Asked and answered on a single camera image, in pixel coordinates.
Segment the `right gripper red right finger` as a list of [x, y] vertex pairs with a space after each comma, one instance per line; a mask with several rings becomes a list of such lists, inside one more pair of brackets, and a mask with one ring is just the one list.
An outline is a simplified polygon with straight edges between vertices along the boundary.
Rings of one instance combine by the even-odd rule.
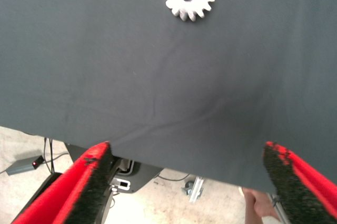
[[336, 184], [290, 149], [265, 143], [263, 164], [290, 223], [336, 223]]

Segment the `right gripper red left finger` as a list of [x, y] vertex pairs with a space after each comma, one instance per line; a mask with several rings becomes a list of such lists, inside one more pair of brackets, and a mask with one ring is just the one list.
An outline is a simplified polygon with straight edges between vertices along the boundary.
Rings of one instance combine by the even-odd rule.
[[112, 161], [108, 142], [89, 148], [13, 223], [95, 223]]

